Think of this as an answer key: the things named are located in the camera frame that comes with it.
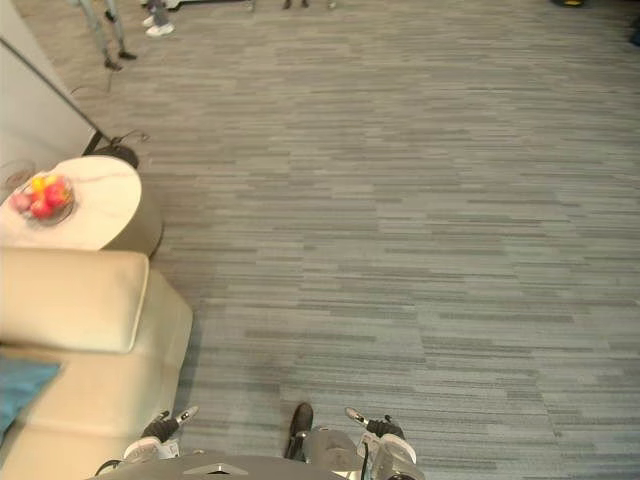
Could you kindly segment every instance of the lamp base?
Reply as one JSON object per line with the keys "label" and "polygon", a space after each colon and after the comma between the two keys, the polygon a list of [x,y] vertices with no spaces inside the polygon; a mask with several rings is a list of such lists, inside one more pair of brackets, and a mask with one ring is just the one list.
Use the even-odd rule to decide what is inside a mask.
{"label": "lamp base", "polygon": [[140,164],[138,160],[138,156],[133,149],[122,145],[121,143],[116,143],[114,145],[107,145],[106,147],[98,148],[90,153],[90,155],[106,155],[108,157],[116,157],[120,160],[124,160],[133,168],[138,168]]}

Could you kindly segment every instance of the person's leg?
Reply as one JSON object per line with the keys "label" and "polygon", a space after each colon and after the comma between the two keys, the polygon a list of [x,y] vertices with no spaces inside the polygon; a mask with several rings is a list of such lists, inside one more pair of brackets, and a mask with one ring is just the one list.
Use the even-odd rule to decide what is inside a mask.
{"label": "person's leg", "polygon": [[84,16],[87,18],[87,24],[89,25],[89,29],[93,33],[93,38],[96,41],[98,50],[100,50],[102,52],[102,55],[104,55],[104,66],[110,68],[111,70],[122,70],[122,67],[111,60],[111,57],[109,56],[107,40],[104,38],[104,32],[102,31],[100,20],[98,20],[96,13],[93,11],[91,0],[80,0],[79,3]]}
{"label": "person's leg", "polygon": [[169,23],[169,16],[167,15],[167,9],[162,4],[162,0],[149,0],[147,2],[147,8],[151,15],[153,15],[153,22],[162,27]]}
{"label": "person's leg", "polygon": [[113,29],[116,32],[116,38],[118,39],[118,45],[120,45],[120,51],[118,56],[125,60],[135,60],[137,57],[127,52],[124,46],[124,30],[122,29],[122,22],[120,21],[120,15],[118,15],[118,8],[116,7],[115,0],[104,0],[104,4],[107,7],[107,18],[113,23]]}

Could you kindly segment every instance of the red apple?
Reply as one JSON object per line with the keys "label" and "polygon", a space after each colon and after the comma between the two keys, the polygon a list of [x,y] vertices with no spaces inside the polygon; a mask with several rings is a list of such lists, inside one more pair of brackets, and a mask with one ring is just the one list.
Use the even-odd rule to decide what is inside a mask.
{"label": "red apple", "polygon": [[31,204],[31,214],[36,218],[49,218],[53,214],[53,208],[49,206],[44,197],[38,197]]}
{"label": "red apple", "polygon": [[44,198],[51,208],[59,208],[69,202],[69,190],[63,180],[58,180],[44,188]]}
{"label": "red apple", "polygon": [[17,212],[26,212],[31,207],[31,196],[26,193],[14,193],[11,195],[11,206]]}

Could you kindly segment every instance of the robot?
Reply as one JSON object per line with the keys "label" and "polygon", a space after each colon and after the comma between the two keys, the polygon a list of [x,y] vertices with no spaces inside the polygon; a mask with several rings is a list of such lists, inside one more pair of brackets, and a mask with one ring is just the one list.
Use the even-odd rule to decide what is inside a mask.
{"label": "robot", "polygon": [[[87,19],[89,29],[93,32],[93,37],[96,41],[96,45],[98,46],[98,50],[100,50],[102,52],[102,55],[104,55],[104,66],[116,72],[118,70],[122,70],[120,64],[114,62],[109,55],[107,40],[104,36],[104,31],[102,30],[100,20],[98,19],[95,11],[93,10],[93,6],[91,5],[92,0],[68,1],[72,6],[80,7],[82,9],[82,12]],[[120,16],[118,15],[118,9],[116,8],[115,0],[104,0],[104,3],[107,8],[104,15],[107,20],[109,20],[113,24],[116,38],[118,39],[118,44],[120,45],[118,57],[123,60],[135,60],[138,57],[133,53],[128,52],[126,47],[124,46],[124,30],[122,29],[122,23],[120,22]]]}
{"label": "robot", "polygon": [[[346,408],[345,414],[365,429],[356,445],[342,431],[313,427],[313,409],[301,403],[291,419],[284,458],[202,450],[182,456],[170,437],[197,411],[192,407],[174,418],[167,418],[169,412],[161,413],[145,428],[142,438],[129,445],[122,460],[105,462],[91,478],[191,480],[226,474],[243,480],[425,480],[413,447],[388,415],[384,420],[369,420]],[[114,469],[103,473],[107,468]]]}

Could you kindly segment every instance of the white wall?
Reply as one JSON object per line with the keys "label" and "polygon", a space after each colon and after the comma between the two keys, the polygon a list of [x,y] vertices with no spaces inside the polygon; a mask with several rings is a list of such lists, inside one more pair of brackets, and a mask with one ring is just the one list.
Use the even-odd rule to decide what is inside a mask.
{"label": "white wall", "polygon": [[[66,92],[9,0],[0,0],[0,35]],[[10,193],[9,177],[19,176],[29,164],[36,171],[48,170],[80,156],[93,134],[82,118],[0,45],[0,201]]]}

